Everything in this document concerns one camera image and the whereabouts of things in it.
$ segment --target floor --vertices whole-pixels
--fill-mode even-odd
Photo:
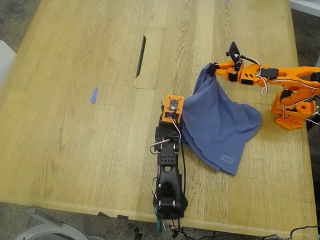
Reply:
[[[0,40],[5,41],[15,52],[27,31],[28,25],[40,0],[0,0]],[[320,55],[320,18],[298,11],[292,11],[296,48],[300,66],[314,66]],[[314,127],[308,132],[312,169],[320,173],[320,128]],[[14,239],[21,231],[37,223],[25,214],[26,207],[0,202],[0,240]],[[171,234],[156,233],[154,223],[146,223],[104,216],[85,215],[71,212],[43,209],[56,219],[73,223],[81,220],[88,235],[96,235],[106,240],[134,239],[134,229],[143,234],[142,239],[172,239]],[[185,228],[185,232],[194,239],[212,236],[212,231]],[[259,237],[245,235],[221,236],[220,240],[257,240]]]

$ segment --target wooden table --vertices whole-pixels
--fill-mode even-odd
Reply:
[[[154,222],[148,146],[160,102],[191,95],[202,67],[227,60],[231,41],[260,63],[298,64],[288,1],[43,0],[0,90],[0,201]],[[278,88],[261,95],[258,86],[220,83],[263,122],[236,176],[186,151],[181,224],[284,238],[315,225],[307,133],[274,123]]]

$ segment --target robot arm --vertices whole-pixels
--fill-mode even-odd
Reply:
[[[226,55],[232,60],[211,63],[207,72],[232,83],[258,84],[263,87],[263,94],[268,92],[268,84],[283,86],[271,106],[273,114],[281,115],[275,120],[280,126],[287,130],[301,128],[303,121],[316,111],[316,102],[309,99],[320,94],[320,67],[270,68],[269,65],[260,65],[256,60],[240,55],[235,42],[232,42]],[[244,60],[253,64],[244,67]]]

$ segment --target metal frame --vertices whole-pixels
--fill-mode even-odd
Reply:
[[[52,240],[104,240],[99,236],[87,236],[79,227],[60,222],[34,207],[27,208],[26,214],[42,222],[26,229],[14,240],[34,240],[43,235]]]

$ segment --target blue towel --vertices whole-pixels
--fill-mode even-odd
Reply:
[[[245,142],[258,131],[262,116],[252,106],[231,101],[208,67],[200,72],[193,95],[184,100],[181,130],[200,159],[235,175]]]

